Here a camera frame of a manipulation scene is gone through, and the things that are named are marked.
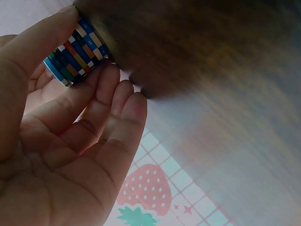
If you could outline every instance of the colorful washi tape roll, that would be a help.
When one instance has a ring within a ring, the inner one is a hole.
[[[88,75],[108,58],[107,47],[101,43],[92,25],[80,18],[72,36],[45,60],[44,64],[65,86],[69,87]]]

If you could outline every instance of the pink checkered pattern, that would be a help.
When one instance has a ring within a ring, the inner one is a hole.
[[[172,193],[170,211],[156,225],[233,226],[221,207],[209,197],[209,192],[205,193],[195,184],[182,169],[184,166],[180,166],[147,129],[143,133],[128,175],[145,164],[156,164],[161,167]]]

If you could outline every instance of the yellow stripe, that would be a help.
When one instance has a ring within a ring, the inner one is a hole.
[[[68,65],[66,68],[74,77],[77,76],[78,72],[74,69],[74,67],[72,67],[71,65]]]
[[[80,64],[80,66],[84,69],[87,67],[87,64],[85,63],[85,61],[80,57],[80,55],[77,53],[77,54],[74,54],[73,55],[74,59],[76,59],[76,61]]]
[[[95,33],[90,33],[89,36],[98,48],[102,46],[102,43],[100,42]]]
[[[76,30],[81,35],[81,37],[84,37],[87,35],[86,31],[79,24],[77,24]]]
[[[100,53],[99,49],[94,49],[93,50],[95,56],[97,57],[98,60],[101,60],[103,58],[102,54]]]
[[[88,54],[88,56],[90,57],[90,59],[92,59],[93,57],[95,57],[94,53],[92,52],[92,50],[89,48],[89,46],[87,44],[83,46],[83,49]]]

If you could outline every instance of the blurry brown object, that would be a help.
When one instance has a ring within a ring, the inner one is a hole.
[[[293,0],[77,0],[150,99],[148,128],[237,225],[301,214]]]

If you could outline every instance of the pink strawberry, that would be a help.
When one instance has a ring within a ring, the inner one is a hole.
[[[117,203],[135,205],[141,203],[146,210],[154,210],[165,216],[170,210],[171,190],[164,171],[158,165],[145,164],[127,176]]]

